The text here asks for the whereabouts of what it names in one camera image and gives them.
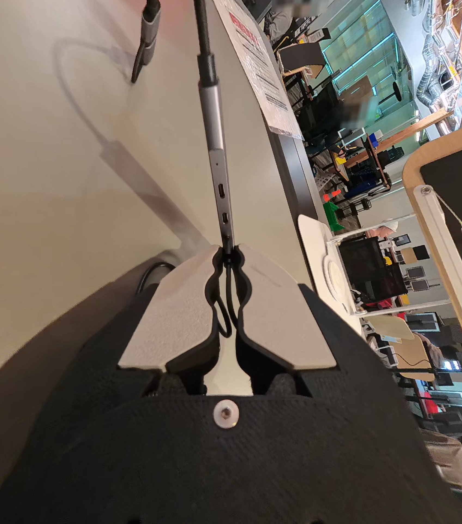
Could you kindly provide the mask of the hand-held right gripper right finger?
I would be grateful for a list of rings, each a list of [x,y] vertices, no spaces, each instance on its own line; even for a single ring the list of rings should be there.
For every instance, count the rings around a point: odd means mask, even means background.
[[[236,354],[242,370],[252,373],[262,360],[287,372],[336,367],[297,281],[245,244],[235,248],[235,262]]]

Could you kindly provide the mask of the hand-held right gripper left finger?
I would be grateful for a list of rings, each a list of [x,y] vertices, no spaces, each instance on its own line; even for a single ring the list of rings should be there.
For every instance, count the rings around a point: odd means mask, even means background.
[[[120,368],[212,369],[220,352],[215,302],[222,254],[212,245],[162,278],[118,361]]]

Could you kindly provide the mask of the grey usb hub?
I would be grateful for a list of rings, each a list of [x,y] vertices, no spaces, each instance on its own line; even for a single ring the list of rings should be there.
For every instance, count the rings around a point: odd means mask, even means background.
[[[235,246],[235,239],[232,206],[230,202],[220,81],[216,73],[215,57],[212,53],[199,54],[197,63],[200,74],[199,94],[218,213],[218,223],[224,253],[230,256]]]

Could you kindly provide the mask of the grey adapter plug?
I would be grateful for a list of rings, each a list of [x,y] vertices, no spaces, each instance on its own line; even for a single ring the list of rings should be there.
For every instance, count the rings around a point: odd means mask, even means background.
[[[143,67],[149,65],[154,56],[160,17],[160,1],[147,1],[140,19],[140,44],[131,74],[131,83],[133,84],[136,83]]]

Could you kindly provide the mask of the black monitor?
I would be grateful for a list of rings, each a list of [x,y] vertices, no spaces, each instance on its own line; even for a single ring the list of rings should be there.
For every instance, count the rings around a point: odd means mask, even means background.
[[[385,262],[375,237],[345,241],[338,248],[348,280],[363,302],[376,303],[407,293],[400,265]]]

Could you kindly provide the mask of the wood-rimmed black board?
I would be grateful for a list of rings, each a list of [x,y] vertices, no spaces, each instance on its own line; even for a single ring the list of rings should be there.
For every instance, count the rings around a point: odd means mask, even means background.
[[[408,159],[402,181],[462,327],[462,139],[446,136]]]

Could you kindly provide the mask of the laminated instruction sheet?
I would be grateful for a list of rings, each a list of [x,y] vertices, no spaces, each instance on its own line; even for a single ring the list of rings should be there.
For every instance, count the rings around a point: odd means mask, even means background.
[[[282,84],[272,52],[258,24],[236,1],[213,1],[254,92],[268,128],[275,134],[302,140],[303,136]]]

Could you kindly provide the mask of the silver ventilation duct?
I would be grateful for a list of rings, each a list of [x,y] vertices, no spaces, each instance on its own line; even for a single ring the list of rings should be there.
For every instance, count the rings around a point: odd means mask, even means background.
[[[450,51],[455,51],[453,40],[446,44],[442,31],[432,27],[425,38],[422,56],[425,62],[424,73],[416,89],[416,98],[430,113],[443,110],[447,116],[436,124],[441,135],[455,129],[454,109],[460,86],[457,72]]]

